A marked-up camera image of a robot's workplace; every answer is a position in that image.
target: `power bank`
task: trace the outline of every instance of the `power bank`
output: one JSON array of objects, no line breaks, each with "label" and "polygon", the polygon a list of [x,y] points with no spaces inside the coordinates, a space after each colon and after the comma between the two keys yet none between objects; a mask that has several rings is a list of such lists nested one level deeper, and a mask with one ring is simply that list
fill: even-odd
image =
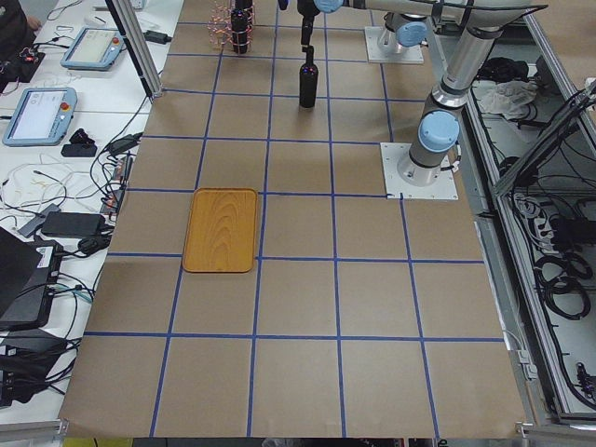
[{"label": "power bank", "polygon": [[65,144],[62,147],[62,156],[95,156],[97,146],[95,144],[75,143]]},{"label": "power bank", "polygon": [[95,236],[104,222],[100,214],[52,211],[47,215],[41,232],[49,237]]}]

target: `dark wine bottle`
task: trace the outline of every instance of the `dark wine bottle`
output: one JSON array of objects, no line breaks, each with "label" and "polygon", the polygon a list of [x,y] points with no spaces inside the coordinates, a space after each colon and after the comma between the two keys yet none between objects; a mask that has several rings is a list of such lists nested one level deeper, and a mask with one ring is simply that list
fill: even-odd
[{"label": "dark wine bottle", "polygon": [[315,65],[315,49],[307,47],[306,62],[300,67],[300,105],[304,108],[315,106],[317,97],[318,68]]},{"label": "dark wine bottle", "polygon": [[235,53],[244,54],[249,49],[249,17],[243,9],[232,9],[232,49]]}]

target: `wooden tray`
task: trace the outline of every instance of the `wooden tray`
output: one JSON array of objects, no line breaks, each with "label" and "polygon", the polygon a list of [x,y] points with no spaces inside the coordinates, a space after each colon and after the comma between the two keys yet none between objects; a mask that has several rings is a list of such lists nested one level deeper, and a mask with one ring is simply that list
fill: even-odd
[{"label": "wooden tray", "polygon": [[183,269],[245,273],[254,264],[257,193],[252,189],[197,189],[188,219]]}]

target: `electronic device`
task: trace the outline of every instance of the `electronic device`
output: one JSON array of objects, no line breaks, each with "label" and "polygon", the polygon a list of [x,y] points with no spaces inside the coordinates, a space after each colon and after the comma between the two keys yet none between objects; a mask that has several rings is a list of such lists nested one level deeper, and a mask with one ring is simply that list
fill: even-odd
[{"label": "electronic device", "polygon": [[0,315],[14,302],[36,269],[41,254],[0,227]]},{"label": "electronic device", "polygon": [[62,147],[61,155],[69,156],[95,156],[97,153],[97,146],[93,143],[70,143]]},{"label": "electronic device", "polygon": [[39,64],[46,57],[46,53],[32,48],[25,48],[21,53],[0,61],[0,83],[31,82]]},{"label": "electronic device", "polygon": [[100,214],[84,212],[50,212],[41,227],[49,237],[88,237],[97,235],[104,224]]},{"label": "electronic device", "polygon": [[41,228],[41,225],[44,224],[44,222],[46,221],[47,215],[51,211],[60,211],[60,207],[58,205],[54,205],[53,203],[50,203],[43,210],[39,211],[37,213],[37,215],[35,217],[33,217],[33,219],[31,219],[31,221],[29,221],[28,223],[23,225],[19,229],[19,234],[23,235],[25,237],[33,236],[35,234],[35,232],[39,228]]},{"label": "electronic device", "polygon": [[60,64],[72,70],[108,70],[120,54],[124,39],[117,29],[83,28]]},{"label": "electronic device", "polygon": [[56,145],[66,134],[75,106],[73,88],[26,88],[2,142],[6,146]]},{"label": "electronic device", "polygon": [[26,403],[48,388],[47,375],[66,349],[63,338],[40,329],[9,332],[0,344],[0,407]]},{"label": "electronic device", "polygon": [[15,295],[14,301],[0,316],[0,331],[20,331],[44,326],[49,319],[53,292],[49,285],[56,283],[60,270],[62,246],[55,240],[21,242],[36,250],[41,259],[29,280]]}]

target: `screen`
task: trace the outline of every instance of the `screen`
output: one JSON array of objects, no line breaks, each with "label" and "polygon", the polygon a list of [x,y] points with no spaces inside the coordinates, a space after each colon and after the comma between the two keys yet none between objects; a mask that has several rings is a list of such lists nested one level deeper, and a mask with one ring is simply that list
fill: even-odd
[{"label": "screen", "polygon": [[62,90],[30,91],[10,137],[14,140],[48,138],[63,98]]},{"label": "screen", "polygon": [[69,61],[97,63],[112,44],[115,31],[87,30],[68,58]]}]

